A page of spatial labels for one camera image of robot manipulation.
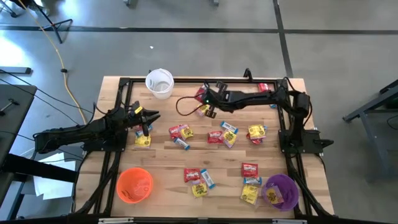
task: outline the gray floor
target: gray floor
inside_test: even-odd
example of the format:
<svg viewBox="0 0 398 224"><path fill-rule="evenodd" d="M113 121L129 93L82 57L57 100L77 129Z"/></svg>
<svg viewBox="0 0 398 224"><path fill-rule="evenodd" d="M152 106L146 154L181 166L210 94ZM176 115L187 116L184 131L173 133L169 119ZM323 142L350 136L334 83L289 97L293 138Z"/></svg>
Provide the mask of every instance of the gray floor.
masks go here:
<svg viewBox="0 0 398 224"><path fill-rule="evenodd" d="M286 29L398 29L397 1L281 0L279 4ZM71 17L75 26L276 28L270 0L220 0L219 8L207 0L139 0L130 8L122 0L67 0L54 1L50 8L54 21ZM24 12L17 19L0 13L0 24L34 26ZM104 75L145 75L149 69L166 68L175 76L240 77L246 67L257 77L285 75L277 34L62 35L65 43L57 46L70 70L70 88L88 109L97 100ZM397 36L287 35L286 39L294 77L305 79L312 97L315 124L324 138L335 140L325 152L335 213L345 218L396 223L398 183L365 181L368 164L374 163L372 150L360 121L346 124L341 117L375 97L380 88L398 77ZM32 67L33 74L23 76L25 80L72 102L63 88L57 55L42 33L0 30L0 46L1 65ZM81 121L74 108L57 106ZM30 136L43 129L69 125L73 123L35 100L19 134ZM28 140L17 138L12 152L22 154L32 147ZM40 201L31 198L24 204L29 204L29 200ZM36 211L22 209L20 215L61 215L68 212L65 207L56 212L49 208L64 204L53 200ZM0 215L5 210L7 206L3 205Z"/></svg>

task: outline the orange plastic bowl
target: orange plastic bowl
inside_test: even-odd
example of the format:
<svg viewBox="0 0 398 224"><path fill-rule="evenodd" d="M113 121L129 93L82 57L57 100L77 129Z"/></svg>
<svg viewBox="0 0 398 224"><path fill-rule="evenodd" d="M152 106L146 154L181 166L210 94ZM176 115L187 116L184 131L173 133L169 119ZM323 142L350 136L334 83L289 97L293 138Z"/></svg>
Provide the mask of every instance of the orange plastic bowl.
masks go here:
<svg viewBox="0 0 398 224"><path fill-rule="evenodd" d="M116 191L123 202L138 203L149 196L153 183L148 171L135 167L120 174Z"/></svg>

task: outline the cable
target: cable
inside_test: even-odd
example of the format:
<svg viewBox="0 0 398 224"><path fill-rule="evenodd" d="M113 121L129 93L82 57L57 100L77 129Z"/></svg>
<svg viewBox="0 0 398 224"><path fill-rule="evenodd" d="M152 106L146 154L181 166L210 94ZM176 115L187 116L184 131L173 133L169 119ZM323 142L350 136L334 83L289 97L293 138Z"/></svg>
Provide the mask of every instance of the cable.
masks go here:
<svg viewBox="0 0 398 224"><path fill-rule="evenodd" d="M67 74L64 72L64 71L66 71L66 69L65 69L65 66L63 65L63 60L62 60L62 57L61 57L61 55L60 55L60 52L58 51L58 48L55 46L54 42L53 42L52 39L49 37L49 35L46 33L46 31L43 29L43 27L40 25L40 23L37 21L37 19L36 19L36 18L32 15L32 13L26 8L26 6L24 5L24 3L23 3L21 0L18 0L18 1L19 1L19 3L22 5L22 7L29 13L29 15L33 18L33 20L35 21L35 23L40 27L40 29L43 31L43 33L45 34L45 36L46 36L46 37L48 38L48 40L50 41L51 45L54 47L54 50L55 50L55 52L57 53L58 58L60 59L60 62L61 62L61 66L62 66L61 72L62 72L62 74L63 74L63 82L64 82L64 84L65 84L65 89L66 89L67 92L69 93L70 98L72 98L72 100L75 102L76 106L79 108L79 113L80 113L80 115L81 115L81 118L83 118L83 123L86 124L87 121L86 121L85 115L83 114L83 112L82 112L82 110L81 110L81 108L80 108L79 103L77 102L77 100L75 99L75 97L73 96L73 94L71 93L71 91L69 90L69 86L68 86L68 82L67 82Z"/></svg>
<svg viewBox="0 0 398 224"><path fill-rule="evenodd" d="M73 153L64 151L64 150L62 150L62 149L58 149L58 150L59 150L59 151L62 151L62 152L64 152L64 153L66 153L66 154L69 154L69 155L71 155L71 156L76 156L77 158L83 159L82 157L80 157L80 156L78 156L78 155L75 155L75 154L73 154Z"/></svg>
<svg viewBox="0 0 398 224"><path fill-rule="evenodd" d="M28 85L32 85L32 84L30 84L29 82L27 82L27 81L25 81L25 80L23 80L23 79L21 79L21 78L15 76L15 75L9 73L9 72L6 72L6 71L1 70L1 69L0 69L0 72L4 72L4 73L6 73L6 74L8 74L8 75L10 75L10 76L12 76L12 77L14 77L14 78L19 79L20 81L22 81L22 82L24 82L24 83L26 83L26 84L28 84ZM56 99L55 97L52 97L52 96L50 96L49 94L47 94L46 92L42 91L42 90L39 89L39 88L37 88L37 90L39 90L40 92L42 92L43 94L45 94L46 96L50 97L50 98L53 99L53 100L57 100L58 102L61 102L61 103L66 104L66 105L68 105L68 106L71 106L71 107L74 107L74 108L78 108L78 109L82 109L82 110L84 110L84 111L87 111L87 112L89 112L89 113L92 113L91 111L86 110L86 109L84 109L84 108L80 108L80 107L71 105L71 104L69 104L69 103L66 103L66 102L64 102L64 101L62 101L62 100L58 100L58 99Z"/></svg>
<svg viewBox="0 0 398 224"><path fill-rule="evenodd" d="M18 136L20 136L20 137L22 137L22 138L26 138L26 139L28 139L28 140L34 141L34 140L31 139L31 138L25 137L25 136L20 135L20 134L12 133L12 132L9 132L9 131L0 131L0 132L2 132L2 133L8 133L8 134L13 134L13 135L18 135Z"/></svg>
<svg viewBox="0 0 398 224"><path fill-rule="evenodd" d="M191 115L192 113L194 113L196 110L198 110L201 106L205 105L205 104L202 104L202 105L198 106L198 107L195 108L193 111L191 111L191 112L189 112L189 113L187 113L187 114L181 114L181 112L178 110L178 103L179 103L180 100L182 100L182 99L187 99L187 98L196 98L196 97L198 97L198 96L200 96L200 95L203 95L203 94L204 94L204 93L200 93L200 94L197 94L196 96L184 96L184 97L179 98L179 99L177 100L177 102L175 102L175 109L177 110L177 113L178 113L179 115L181 115L181 116L188 116L188 115Z"/></svg>
<svg viewBox="0 0 398 224"><path fill-rule="evenodd" d="M20 90L22 90L22 91L24 91L24 92L26 92L26 93L32 95L32 96L35 96L35 97L38 98L39 100L43 101L44 103L50 105L52 108L54 108L54 109L56 109L57 111L61 112L63 115L65 115L65 116L66 116L67 118L69 118L71 121L73 121L75 124L79 125L79 123L77 123L75 120L71 119L71 117L69 117L66 113L62 112L60 109L54 107L54 106L51 105L49 102L47 102L47 101L41 99L40 97L36 96L35 94L33 94L33 93L31 93L31 92L28 92L28 91L24 90L23 88L20 88L20 87L18 87L18 86L16 86L16 85L13 85L13 84L11 84L11 83L9 83L9 82L7 82L7 81L4 81L4 80L1 79L1 78L0 78L0 80L3 81L3 82L5 82L5 83L7 83L8 85L12 85L13 87L16 87L16 88L18 88L18 89L20 89Z"/></svg>
<svg viewBox="0 0 398 224"><path fill-rule="evenodd" d="M390 128L394 129L394 130L398 130L398 128L394 127L393 125L390 124L390 120L394 119L394 118L398 118L398 115L392 116L389 119L387 119L387 124Z"/></svg>

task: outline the wooden tabletop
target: wooden tabletop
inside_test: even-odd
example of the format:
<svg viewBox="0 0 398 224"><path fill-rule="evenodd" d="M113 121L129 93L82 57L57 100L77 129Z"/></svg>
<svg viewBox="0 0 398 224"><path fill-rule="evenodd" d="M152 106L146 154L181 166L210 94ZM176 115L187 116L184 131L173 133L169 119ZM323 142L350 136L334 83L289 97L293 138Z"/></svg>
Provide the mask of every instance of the wooden tabletop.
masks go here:
<svg viewBox="0 0 398 224"><path fill-rule="evenodd" d="M98 98L98 108L102 111L114 107L120 77L104 77ZM306 91L304 80L291 79L298 91ZM158 100L146 88L145 83L135 83L131 102L139 100L148 110L159 110L161 117L153 123L150 149L134 148L134 133L130 132L127 146L122 153L119 173L132 167L142 167L149 171L154 180L151 195L142 202L131 205L124 203L115 193L111 215L113 217L218 217L218 218L293 218L293 211L280 212L272 208L262 198L256 206L239 199L243 187L241 163L258 164L259 175L265 182L274 174L286 174L285 157L280 152L277 132L280 129L277 110L268 105L248 106L233 114L217 111L215 119L200 117L197 114L180 116L175 110L176 101L183 96L193 96L200 83L175 83L172 96ZM229 84L229 90L257 92L255 84ZM198 105L193 99L182 100L178 108L188 113ZM238 141L229 149L225 145L207 143L207 133L221 130L220 123L226 121L239 128ZM194 137L187 139L191 148L185 151L176 145L169 136L169 128L178 124L188 124ZM267 137L261 145L254 145L248 139L248 126L264 124L269 127ZM312 128L310 118L306 128ZM92 152L83 164L76 188L76 209L79 209L91 196L100 179L104 152ZM319 158L303 154L303 164L308 188L326 211L333 213L325 171ZM208 195L195 198L190 183L183 180L183 169L206 168L216 183ZM101 211L106 203L108 187L102 199ZM304 213L300 191L300 208Z"/></svg>

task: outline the purple bowl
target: purple bowl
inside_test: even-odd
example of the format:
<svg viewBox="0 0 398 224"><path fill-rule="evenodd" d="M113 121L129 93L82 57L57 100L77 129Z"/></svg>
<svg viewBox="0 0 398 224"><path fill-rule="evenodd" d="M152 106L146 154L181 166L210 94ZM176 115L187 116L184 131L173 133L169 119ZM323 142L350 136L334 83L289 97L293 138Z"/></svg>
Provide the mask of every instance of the purple bowl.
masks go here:
<svg viewBox="0 0 398 224"><path fill-rule="evenodd" d="M271 204L267 198L266 190L275 185L278 186L284 202ZM277 174L268 178L267 183L262 187L261 193L266 202L270 203L274 208L277 208L280 211L289 211L296 206L297 202L299 202L299 190L294 181L285 174Z"/></svg>

